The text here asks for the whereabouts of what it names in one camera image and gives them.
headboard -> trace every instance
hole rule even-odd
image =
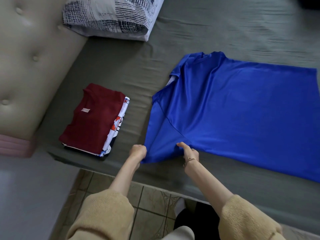
[[[31,140],[87,40],[62,25],[65,1],[0,0],[0,154],[23,156],[15,139]]]

gold bracelet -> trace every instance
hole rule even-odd
[[[194,157],[188,157],[188,160],[186,160],[186,162],[184,163],[183,168],[185,168],[186,165],[187,165],[187,163],[190,162],[190,161],[192,161],[192,160],[199,161],[199,159],[196,159],[196,158],[194,158]]]

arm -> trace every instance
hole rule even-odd
[[[281,226],[254,205],[231,193],[199,160],[199,153],[183,142],[186,174],[195,182],[218,214],[221,240],[285,240]]]
[[[143,145],[134,145],[109,189],[88,196],[80,213],[70,227],[70,240],[126,240],[129,237],[134,208],[130,205],[128,190],[134,172],[146,156]]]
[[[195,149],[191,149],[184,142],[180,142],[177,145],[184,149],[184,157],[186,160],[188,157],[199,160],[199,153]],[[220,217],[222,207],[233,196],[233,193],[197,160],[187,162],[185,172],[195,182]]]

yellow sweater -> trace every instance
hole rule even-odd
[[[127,240],[134,208],[120,193],[107,189],[88,196],[70,227],[70,240]],[[284,240],[281,226],[238,195],[222,209],[219,222],[221,240]]]

person's left hand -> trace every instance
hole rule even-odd
[[[140,166],[140,162],[142,159],[146,157],[147,154],[147,149],[144,145],[133,145],[130,152],[129,152],[129,157],[128,161],[134,162],[134,164],[137,164],[135,170],[138,169]]]

